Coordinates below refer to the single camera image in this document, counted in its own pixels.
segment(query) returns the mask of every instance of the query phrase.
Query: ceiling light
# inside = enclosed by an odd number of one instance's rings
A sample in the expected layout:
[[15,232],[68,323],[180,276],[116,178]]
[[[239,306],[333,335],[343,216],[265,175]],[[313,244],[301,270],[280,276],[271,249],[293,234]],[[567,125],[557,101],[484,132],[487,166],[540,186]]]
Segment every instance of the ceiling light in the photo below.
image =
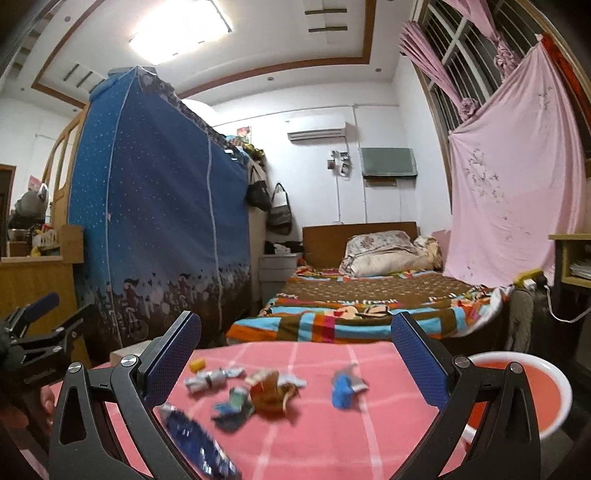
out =
[[231,31],[213,0],[168,0],[139,23],[129,46],[157,65]]

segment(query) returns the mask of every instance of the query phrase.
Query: candy wrapper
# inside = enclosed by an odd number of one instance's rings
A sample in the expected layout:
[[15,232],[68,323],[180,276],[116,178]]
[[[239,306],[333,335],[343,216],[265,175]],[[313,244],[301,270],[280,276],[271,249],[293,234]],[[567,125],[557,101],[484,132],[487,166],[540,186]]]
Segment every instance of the candy wrapper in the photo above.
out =
[[285,416],[287,403],[298,393],[292,383],[277,385],[279,372],[272,371],[262,381],[251,388],[251,401],[255,411],[263,417]]
[[175,445],[202,473],[216,480],[241,480],[236,465],[200,424],[171,405],[161,405],[158,410]]
[[214,370],[211,372],[200,371],[194,377],[187,378],[184,381],[185,387],[190,394],[202,392],[205,390],[218,389],[226,387],[228,378],[238,378],[244,374],[243,368],[229,368],[227,370]]
[[356,365],[352,363],[337,370],[332,378],[332,404],[335,408],[341,410],[351,408],[355,394],[368,389],[365,382],[353,374]]
[[[253,387],[257,383],[266,379],[271,373],[273,373],[273,370],[271,370],[269,368],[261,368],[260,370],[257,370],[253,374],[248,375],[244,379],[244,381],[248,385]],[[301,378],[297,378],[294,374],[280,373],[279,377],[277,378],[277,386],[280,387],[280,386],[288,384],[288,383],[294,384],[298,388],[304,388],[308,384],[308,382],[306,380],[302,380]]]
[[248,397],[248,390],[235,387],[230,390],[230,399],[227,402],[215,404],[213,409],[218,416],[212,417],[212,420],[216,427],[226,433],[234,433],[242,427],[255,411]]

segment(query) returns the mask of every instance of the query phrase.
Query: wooden headboard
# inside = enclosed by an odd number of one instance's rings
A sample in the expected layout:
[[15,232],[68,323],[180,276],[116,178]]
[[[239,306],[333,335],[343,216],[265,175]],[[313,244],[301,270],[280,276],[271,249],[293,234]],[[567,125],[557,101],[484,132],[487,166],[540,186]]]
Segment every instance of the wooden headboard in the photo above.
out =
[[415,222],[354,223],[352,225],[305,226],[302,229],[306,261],[316,268],[334,268],[345,256],[349,238],[365,233],[402,230],[411,241],[418,237]]

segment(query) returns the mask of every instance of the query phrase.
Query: person's hand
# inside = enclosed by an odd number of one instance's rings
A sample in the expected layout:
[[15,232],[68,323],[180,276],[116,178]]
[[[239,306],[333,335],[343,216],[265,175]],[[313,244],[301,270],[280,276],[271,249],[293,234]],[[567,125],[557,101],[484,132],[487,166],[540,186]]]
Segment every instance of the person's hand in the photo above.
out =
[[[47,413],[47,426],[53,426],[53,412],[56,409],[56,396],[53,394],[51,388],[43,387],[39,398],[41,407]],[[6,397],[0,394],[0,421],[9,429],[24,429],[29,425],[27,416],[18,408],[13,406]]]

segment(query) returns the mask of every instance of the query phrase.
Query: fabric wardrobe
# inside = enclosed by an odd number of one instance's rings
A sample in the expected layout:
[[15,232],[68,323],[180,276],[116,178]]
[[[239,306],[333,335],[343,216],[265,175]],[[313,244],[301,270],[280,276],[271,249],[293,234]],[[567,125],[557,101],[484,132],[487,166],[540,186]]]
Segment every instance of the fabric wardrobe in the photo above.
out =
[[90,97],[68,223],[83,225],[80,304],[112,348],[162,335],[183,310],[202,344],[250,305],[248,159],[136,67]]

